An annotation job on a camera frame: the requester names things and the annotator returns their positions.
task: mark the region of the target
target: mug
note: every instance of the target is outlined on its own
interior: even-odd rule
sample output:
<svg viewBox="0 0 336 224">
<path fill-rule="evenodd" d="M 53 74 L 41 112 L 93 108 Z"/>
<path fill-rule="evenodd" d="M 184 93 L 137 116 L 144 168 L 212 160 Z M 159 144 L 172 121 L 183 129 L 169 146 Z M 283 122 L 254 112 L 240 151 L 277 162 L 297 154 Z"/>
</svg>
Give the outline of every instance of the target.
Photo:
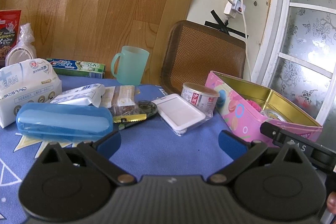
<svg viewBox="0 0 336 224">
<path fill-rule="evenodd" d="M 120 57 L 117 73 L 114 64 Z M 149 57 L 149 52 L 137 47 L 124 46 L 111 62 L 111 72 L 122 85 L 140 85 L 143 72 Z"/>
</svg>

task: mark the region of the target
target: brown woven tray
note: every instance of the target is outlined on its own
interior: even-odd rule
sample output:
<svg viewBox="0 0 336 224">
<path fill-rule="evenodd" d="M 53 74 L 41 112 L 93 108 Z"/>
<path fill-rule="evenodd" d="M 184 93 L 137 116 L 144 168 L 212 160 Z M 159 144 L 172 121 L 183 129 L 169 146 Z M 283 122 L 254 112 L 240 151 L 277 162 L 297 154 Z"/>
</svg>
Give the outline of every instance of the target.
<svg viewBox="0 0 336 224">
<path fill-rule="evenodd" d="M 184 82 L 204 85 L 211 70 L 243 77 L 244 41 L 186 20 L 173 26 L 168 39 L 161 70 L 166 92 L 181 93 Z"/>
</svg>

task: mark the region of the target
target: gray gripper base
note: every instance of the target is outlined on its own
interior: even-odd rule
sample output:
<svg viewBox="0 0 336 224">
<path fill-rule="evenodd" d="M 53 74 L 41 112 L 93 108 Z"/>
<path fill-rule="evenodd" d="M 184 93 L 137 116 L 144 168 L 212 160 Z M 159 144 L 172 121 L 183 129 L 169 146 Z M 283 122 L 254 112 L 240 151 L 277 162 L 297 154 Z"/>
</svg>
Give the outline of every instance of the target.
<svg viewBox="0 0 336 224">
<path fill-rule="evenodd" d="M 28 219 L 25 224 L 46 224 Z M 274 222 L 241 208 L 224 186 L 200 176 L 144 176 L 119 187 L 96 213 L 69 224 L 318 224 L 315 217 Z"/>
</svg>

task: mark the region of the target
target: hand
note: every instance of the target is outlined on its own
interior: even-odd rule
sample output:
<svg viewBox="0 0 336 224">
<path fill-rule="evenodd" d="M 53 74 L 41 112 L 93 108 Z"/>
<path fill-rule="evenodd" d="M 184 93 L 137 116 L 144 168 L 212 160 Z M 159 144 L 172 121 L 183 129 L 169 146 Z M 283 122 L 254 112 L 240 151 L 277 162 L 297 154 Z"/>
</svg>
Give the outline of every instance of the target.
<svg viewBox="0 0 336 224">
<path fill-rule="evenodd" d="M 332 192 L 328 196 L 327 208 L 332 214 L 336 215 L 336 192 Z"/>
</svg>

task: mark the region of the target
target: blue tablecloth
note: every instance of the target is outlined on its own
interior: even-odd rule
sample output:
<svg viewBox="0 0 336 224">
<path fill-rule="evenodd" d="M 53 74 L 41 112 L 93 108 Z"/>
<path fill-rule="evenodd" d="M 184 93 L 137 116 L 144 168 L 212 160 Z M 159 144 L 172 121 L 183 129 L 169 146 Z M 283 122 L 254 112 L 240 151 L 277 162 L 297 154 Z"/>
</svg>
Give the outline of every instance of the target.
<svg viewBox="0 0 336 224">
<path fill-rule="evenodd" d="M 93 83 L 119 85 L 112 79 L 63 75 L 59 78 L 63 91 Z M 165 94 L 160 86 L 155 85 L 140 85 L 139 90 L 138 100 L 154 100 Z M 138 180 L 142 175 L 200 174 L 207 178 L 232 161 L 218 145 L 218 135 L 223 129 L 229 130 L 216 111 L 212 119 L 182 137 L 175 135 L 156 116 L 122 130 L 121 147 L 110 161 Z M 26 219 L 17 192 L 34 158 L 46 145 L 47 142 L 19 135 L 15 123 L 5 129 L 0 128 L 0 224 L 17 224 Z M 62 146 L 74 144 L 63 143 Z"/>
</svg>

